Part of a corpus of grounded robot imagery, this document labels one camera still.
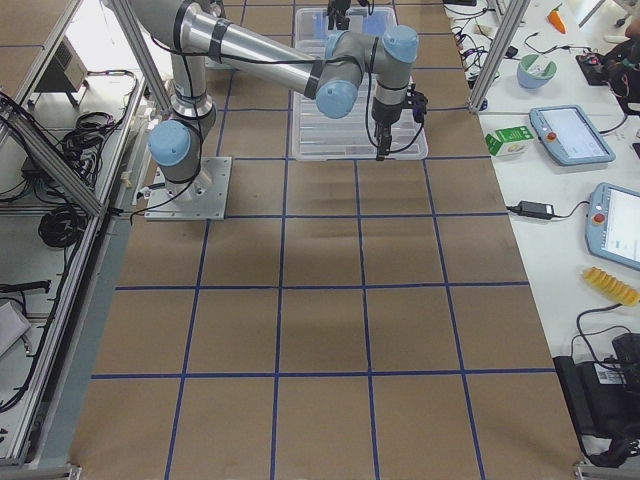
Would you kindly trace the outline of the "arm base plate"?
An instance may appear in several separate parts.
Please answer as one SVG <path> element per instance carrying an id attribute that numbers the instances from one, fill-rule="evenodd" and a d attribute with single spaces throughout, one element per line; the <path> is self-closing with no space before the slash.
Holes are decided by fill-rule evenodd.
<path id="1" fill-rule="evenodd" d="M 232 157 L 203 157 L 199 175 L 189 188 L 167 181 L 158 167 L 157 181 L 163 187 L 153 189 L 148 196 L 144 217 L 149 221 L 223 220 L 226 213 Z"/>

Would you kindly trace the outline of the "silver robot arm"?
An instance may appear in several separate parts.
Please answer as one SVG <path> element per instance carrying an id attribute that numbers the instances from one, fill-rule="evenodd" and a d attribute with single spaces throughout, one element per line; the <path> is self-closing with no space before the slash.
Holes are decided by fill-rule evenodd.
<path id="1" fill-rule="evenodd" d="M 405 110 L 424 122 L 426 97 L 411 73 L 417 58 L 417 32 L 394 25 L 383 34 L 337 31 L 325 53 L 314 57 L 241 27 L 196 1 L 134 1 L 136 20 L 172 56 L 176 93 L 171 117 L 149 136 L 149 150 L 164 176 L 168 197 L 162 205 L 200 209 L 213 184 L 203 172 L 202 148 L 215 122 L 215 106 L 204 80 L 211 59 L 284 86 L 315 102 L 326 117 L 347 116 L 364 80 L 375 82 L 367 134 L 383 160 L 394 154 L 392 127 Z"/>

